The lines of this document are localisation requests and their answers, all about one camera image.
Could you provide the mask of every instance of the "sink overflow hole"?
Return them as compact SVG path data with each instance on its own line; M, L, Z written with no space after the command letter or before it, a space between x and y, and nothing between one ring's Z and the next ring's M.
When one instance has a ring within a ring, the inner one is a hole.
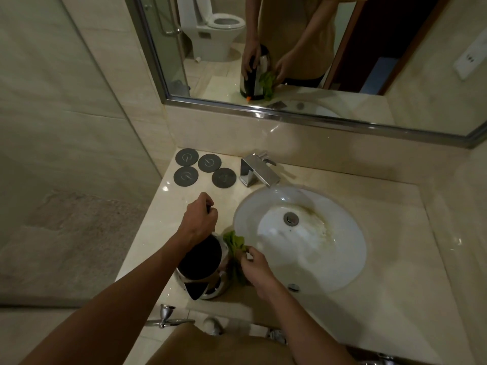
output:
M294 226L298 225L299 222L300 222L300 219L298 218L298 216L296 214L291 213L291 212L284 214L284 223L286 223L290 227L294 227Z
M301 291L301 288L297 284L289 283L287 285L287 289L290 290L291 292L298 293Z

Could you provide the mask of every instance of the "shower floor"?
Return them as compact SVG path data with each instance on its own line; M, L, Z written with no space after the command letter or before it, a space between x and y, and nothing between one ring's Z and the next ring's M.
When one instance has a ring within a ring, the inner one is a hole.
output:
M52 191L0 249L0 294L92 298L114 282L147 208Z

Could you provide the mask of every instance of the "person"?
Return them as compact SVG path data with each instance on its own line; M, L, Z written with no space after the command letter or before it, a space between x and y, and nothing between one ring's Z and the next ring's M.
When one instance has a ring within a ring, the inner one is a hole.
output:
M262 44L269 50L275 85L318 87L335 57L335 16L346 1L359 0L246 0L244 79L257 67Z
M161 249L69 316L21 364L123 364L179 262L214 230L218 212L211 207L208 213L207 205L213 206L212 199L206 193L200 194L187 206L177 232ZM289 347L259 337L238 339L229 334L212 337L193 324L183 324L148 363L259 364L275 363L279 359L278 363L295 361L298 365L354 364L344 347L277 281L265 256L252 247L248 251L253 261L248 260L245 253L238 256L243 272L259 297L274 309ZM225 353L228 356L224 362L219 362L219 357Z

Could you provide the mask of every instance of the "power outlet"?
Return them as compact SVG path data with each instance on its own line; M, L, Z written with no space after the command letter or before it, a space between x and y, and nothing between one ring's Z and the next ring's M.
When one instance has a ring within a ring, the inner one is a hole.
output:
M454 69L462 81L485 60L487 57L487 28L477 37L466 51L455 61Z

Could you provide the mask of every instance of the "person's left hand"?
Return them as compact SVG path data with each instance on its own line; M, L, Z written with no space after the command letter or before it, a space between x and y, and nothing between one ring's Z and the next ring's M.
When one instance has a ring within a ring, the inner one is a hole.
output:
M274 85L280 85L284 79L287 78L289 71L297 58L298 54L292 49L288 51L281 59L279 59L279 61L277 61L277 64L274 67L274 73L277 76Z
M206 206L213 206L213 200L205 192L200 193L198 199L190 203L184 213L177 233L188 242L188 251L208 237L215 230L218 211Z

